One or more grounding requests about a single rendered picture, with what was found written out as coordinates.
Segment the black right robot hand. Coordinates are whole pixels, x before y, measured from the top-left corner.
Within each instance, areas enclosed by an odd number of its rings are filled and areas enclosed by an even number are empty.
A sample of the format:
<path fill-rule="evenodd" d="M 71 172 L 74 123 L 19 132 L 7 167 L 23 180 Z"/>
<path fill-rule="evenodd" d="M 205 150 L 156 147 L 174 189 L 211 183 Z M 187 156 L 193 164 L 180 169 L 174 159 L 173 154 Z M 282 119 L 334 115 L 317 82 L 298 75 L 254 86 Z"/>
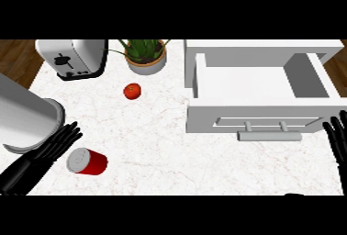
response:
<path fill-rule="evenodd" d="M 347 111 L 341 110 L 338 117 L 331 117 L 331 121 L 323 122 L 322 127 L 337 159 L 341 191 L 347 196 Z"/>

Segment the red tomato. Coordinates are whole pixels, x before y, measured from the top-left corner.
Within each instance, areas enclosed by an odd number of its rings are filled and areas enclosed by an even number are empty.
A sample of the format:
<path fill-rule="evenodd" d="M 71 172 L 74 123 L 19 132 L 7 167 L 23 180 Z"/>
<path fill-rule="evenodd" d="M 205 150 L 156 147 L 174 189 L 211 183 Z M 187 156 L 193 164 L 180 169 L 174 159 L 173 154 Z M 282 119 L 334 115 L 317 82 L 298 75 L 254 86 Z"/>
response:
<path fill-rule="evenodd" d="M 133 83 L 125 86 L 124 97 L 128 100 L 134 100 L 140 97 L 140 85 L 139 84 Z"/>

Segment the white open drawer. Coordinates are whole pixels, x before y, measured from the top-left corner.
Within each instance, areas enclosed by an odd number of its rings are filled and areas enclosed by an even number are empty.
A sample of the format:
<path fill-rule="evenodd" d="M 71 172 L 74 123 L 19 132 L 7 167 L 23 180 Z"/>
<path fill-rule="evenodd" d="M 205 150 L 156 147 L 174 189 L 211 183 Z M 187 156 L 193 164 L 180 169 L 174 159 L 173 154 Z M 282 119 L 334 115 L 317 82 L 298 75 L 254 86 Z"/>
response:
<path fill-rule="evenodd" d="M 306 54 L 307 67 L 317 74 L 325 97 L 300 97 L 289 84 L 285 67 L 207 67 L 207 56 L 198 53 L 196 97 L 192 106 L 347 106 L 338 95 L 322 62 L 314 53 Z"/>

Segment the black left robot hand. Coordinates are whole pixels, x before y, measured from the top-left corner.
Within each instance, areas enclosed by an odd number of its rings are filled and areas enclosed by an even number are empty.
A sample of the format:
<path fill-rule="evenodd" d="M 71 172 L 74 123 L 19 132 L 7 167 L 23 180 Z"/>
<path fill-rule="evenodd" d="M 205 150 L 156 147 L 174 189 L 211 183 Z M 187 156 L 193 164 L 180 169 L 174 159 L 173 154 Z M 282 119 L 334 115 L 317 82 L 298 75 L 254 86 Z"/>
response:
<path fill-rule="evenodd" d="M 77 122 L 66 124 L 49 137 L 43 145 L 19 157 L 0 173 L 1 196 L 25 196 L 29 193 L 57 158 L 81 136 Z"/>

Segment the red can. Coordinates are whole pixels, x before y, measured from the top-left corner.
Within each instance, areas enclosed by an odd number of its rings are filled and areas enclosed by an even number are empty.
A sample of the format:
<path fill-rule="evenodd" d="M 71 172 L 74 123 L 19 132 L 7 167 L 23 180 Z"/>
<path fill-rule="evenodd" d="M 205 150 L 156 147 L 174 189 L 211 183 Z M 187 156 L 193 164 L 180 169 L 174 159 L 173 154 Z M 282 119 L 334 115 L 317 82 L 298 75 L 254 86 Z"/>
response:
<path fill-rule="evenodd" d="M 108 157 L 87 148 L 77 148 L 69 154 L 66 168 L 72 173 L 99 175 L 108 168 Z"/>

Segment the white cabinet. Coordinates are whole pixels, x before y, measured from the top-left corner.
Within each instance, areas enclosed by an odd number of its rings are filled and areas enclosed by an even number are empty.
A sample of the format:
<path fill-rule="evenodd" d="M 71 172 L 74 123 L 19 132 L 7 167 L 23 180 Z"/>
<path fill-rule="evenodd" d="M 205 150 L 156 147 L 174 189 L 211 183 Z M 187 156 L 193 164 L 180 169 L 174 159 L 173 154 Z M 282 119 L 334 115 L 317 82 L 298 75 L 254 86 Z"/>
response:
<path fill-rule="evenodd" d="M 294 53 L 316 53 L 326 63 L 342 49 L 338 39 L 184 39 L 184 87 L 192 88 L 195 55 L 208 67 L 282 67 Z"/>

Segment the silver toaster with black base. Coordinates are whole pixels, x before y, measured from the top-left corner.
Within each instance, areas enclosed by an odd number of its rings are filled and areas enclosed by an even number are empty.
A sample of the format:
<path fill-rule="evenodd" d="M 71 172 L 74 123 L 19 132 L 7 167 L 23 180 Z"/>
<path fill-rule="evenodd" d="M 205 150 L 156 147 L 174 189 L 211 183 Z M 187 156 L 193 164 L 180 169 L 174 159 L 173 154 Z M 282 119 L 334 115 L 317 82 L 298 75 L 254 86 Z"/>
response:
<path fill-rule="evenodd" d="M 37 39 L 35 50 L 62 81 L 102 75 L 108 61 L 106 39 Z"/>

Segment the green plant in grey pot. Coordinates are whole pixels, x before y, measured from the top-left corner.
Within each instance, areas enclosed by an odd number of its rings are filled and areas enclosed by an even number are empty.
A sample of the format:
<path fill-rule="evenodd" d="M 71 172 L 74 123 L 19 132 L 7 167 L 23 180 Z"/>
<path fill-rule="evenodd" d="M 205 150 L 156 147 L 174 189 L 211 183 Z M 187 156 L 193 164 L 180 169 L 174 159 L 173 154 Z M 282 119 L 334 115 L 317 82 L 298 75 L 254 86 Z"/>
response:
<path fill-rule="evenodd" d="M 111 50 L 122 54 L 130 70 L 139 75 L 152 75 L 161 71 L 167 63 L 168 40 L 161 39 L 130 39 L 119 43 L 124 52 Z"/>

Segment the pale grey cylindrical appliance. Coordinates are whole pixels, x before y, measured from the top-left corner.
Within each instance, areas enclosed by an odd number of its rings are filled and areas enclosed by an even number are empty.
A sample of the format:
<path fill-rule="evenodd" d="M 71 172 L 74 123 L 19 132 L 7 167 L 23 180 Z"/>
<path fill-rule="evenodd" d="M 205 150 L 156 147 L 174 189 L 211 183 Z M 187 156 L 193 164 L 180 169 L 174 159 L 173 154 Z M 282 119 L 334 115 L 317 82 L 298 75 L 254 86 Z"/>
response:
<path fill-rule="evenodd" d="M 65 109 L 0 73 L 0 145 L 23 154 L 37 149 L 65 123 Z"/>

